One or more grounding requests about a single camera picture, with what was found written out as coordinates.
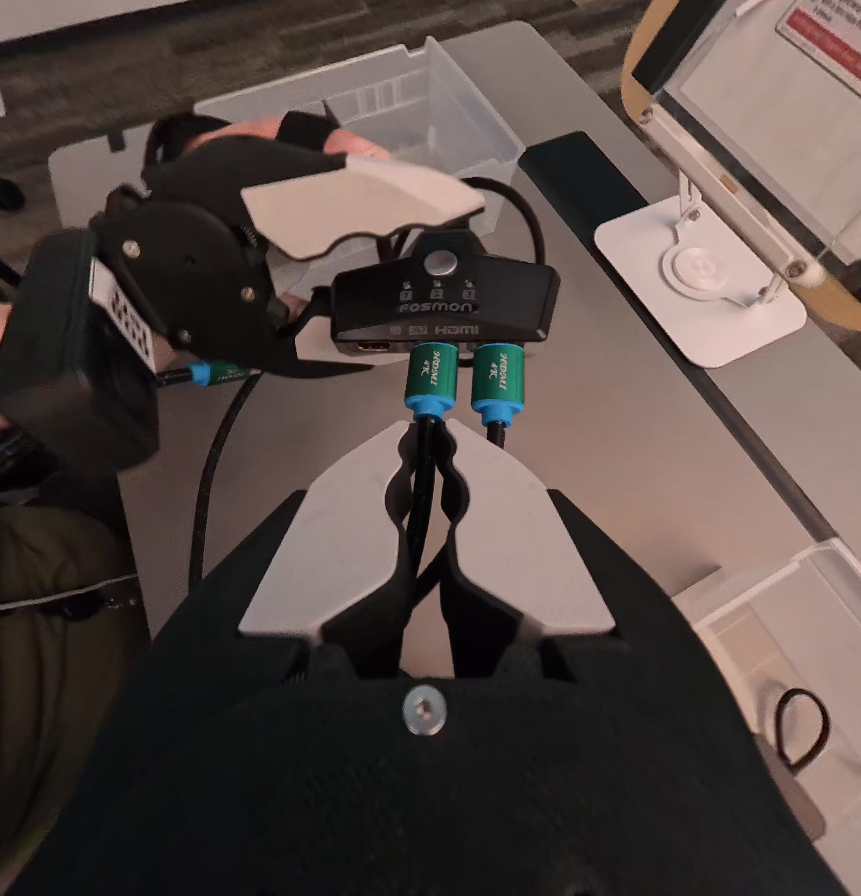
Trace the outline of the clear plastic bin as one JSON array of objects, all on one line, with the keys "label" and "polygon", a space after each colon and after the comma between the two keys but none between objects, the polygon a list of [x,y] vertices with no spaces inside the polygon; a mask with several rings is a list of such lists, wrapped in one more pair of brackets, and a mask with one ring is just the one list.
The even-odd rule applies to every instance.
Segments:
[{"label": "clear plastic bin", "polygon": [[861,562],[829,539],[782,566],[719,570],[674,603],[799,825],[861,895]]}]

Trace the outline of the black flat panel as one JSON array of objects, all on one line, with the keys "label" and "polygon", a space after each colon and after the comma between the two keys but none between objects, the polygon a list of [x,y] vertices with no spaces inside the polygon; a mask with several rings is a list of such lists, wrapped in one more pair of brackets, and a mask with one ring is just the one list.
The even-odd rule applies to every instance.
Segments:
[{"label": "black flat panel", "polygon": [[580,239],[647,207],[646,199],[585,132],[526,148],[518,166]]}]

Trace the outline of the person's left hand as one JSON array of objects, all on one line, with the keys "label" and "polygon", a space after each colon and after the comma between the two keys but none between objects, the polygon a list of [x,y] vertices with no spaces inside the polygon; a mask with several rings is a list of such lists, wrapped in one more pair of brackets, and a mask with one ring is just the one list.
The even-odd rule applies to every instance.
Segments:
[{"label": "person's left hand", "polygon": [[[246,120],[214,129],[210,132],[201,133],[188,141],[185,149],[182,151],[182,155],[189,155],[211,140],[239,136],[277,140],[278,133],[285,128],[284,121],[286,118],[291,118],[295,124],[297,123],[294,113],[289,113],[284,117],[264,117]],[[310,125],[313,128],[313,134],[321,138],[318,141],[318,149],[326,154],[363,155],[379,160],[386,160],[390,157],[386,149],[359,137],[355,133],[334,127],[324,119],[310,116],[306,116],[306,119],[313,121],[313,124]]]}]

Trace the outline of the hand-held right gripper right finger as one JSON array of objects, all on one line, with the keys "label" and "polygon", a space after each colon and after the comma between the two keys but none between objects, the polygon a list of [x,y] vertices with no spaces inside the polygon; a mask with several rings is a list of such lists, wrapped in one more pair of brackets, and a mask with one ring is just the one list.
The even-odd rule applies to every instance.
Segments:
[{"label": "hand-held right gripper right finger", "polygon": [[542,481],[460,421],[447,433],[466,489],[448,532],[455,573],[517,621],[519,639],[609,633],[611,611]]}]

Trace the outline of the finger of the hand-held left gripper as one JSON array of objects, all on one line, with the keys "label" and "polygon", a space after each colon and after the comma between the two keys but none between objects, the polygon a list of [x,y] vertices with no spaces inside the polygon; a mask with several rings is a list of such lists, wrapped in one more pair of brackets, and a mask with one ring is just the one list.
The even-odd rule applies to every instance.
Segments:
[{"label": "finger of the hand-held left gripper", "polygon": [[364,155],[343,166],[241,191],[252,227],[295,261],[311,261],[352,238],[440,228],[483,213],[484,195],[433,168]]},{"label": "finger of the hand-held left gripper", "polygon": [[292,340],[299,361],[304,363],[341,364],[347,371],[371,368],[379,361],[357,356],[355,350],[341,349],[332,340],[332,299],[329,288],[313,289],[310,298],[298,297],[289,291],[280,293],[284,309],[283,324]]}]

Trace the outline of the clear plastic storage box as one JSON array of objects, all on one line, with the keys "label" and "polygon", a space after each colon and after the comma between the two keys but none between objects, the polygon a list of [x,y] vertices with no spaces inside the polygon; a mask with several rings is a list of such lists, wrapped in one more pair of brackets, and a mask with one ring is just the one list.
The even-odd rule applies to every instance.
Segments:
[{"label": "clear plastic storage box", "polygon": [[[523,143],[455,60],[428,38],[424,47],[380,50],[207,99],[196,112],[231,122],[295,109],[329,111],[342,128],[386,148],[390,161],[436,169],[462,181],[478,176],[510,184]],[[472,218],[484,236],[502,198],[485,198]]]}]

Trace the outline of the silver multiport adapter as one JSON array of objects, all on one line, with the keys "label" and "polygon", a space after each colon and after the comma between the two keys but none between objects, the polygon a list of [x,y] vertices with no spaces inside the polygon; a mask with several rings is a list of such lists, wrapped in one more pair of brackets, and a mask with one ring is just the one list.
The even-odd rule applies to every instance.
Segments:
[{"label": "silver multiport adapter", "polygon": [[335,276],[331,340],[356,355],[544,342],[559,286],[552,267],[490,254],[470,229],[427,230],[406,255]]}]

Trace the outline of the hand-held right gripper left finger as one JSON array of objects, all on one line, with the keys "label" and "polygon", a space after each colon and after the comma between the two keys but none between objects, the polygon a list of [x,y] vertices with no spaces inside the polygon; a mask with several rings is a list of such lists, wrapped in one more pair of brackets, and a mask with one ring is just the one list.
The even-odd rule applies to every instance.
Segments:
[{"label": "hand-held right gripper left finger", "polygon": [[240,622],[246,636],[386,641],[411,579],[412,426],[398,421],[316,478]]}]

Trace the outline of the dark olive cloth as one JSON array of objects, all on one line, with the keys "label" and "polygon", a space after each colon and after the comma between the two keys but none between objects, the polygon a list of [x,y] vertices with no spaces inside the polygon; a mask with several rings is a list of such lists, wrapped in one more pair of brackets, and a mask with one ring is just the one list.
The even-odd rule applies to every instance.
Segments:
[{"label": "dark olive cloth", "polygon": [[0,893],[75,789],[149,633],[126,537],[0,507]]}]

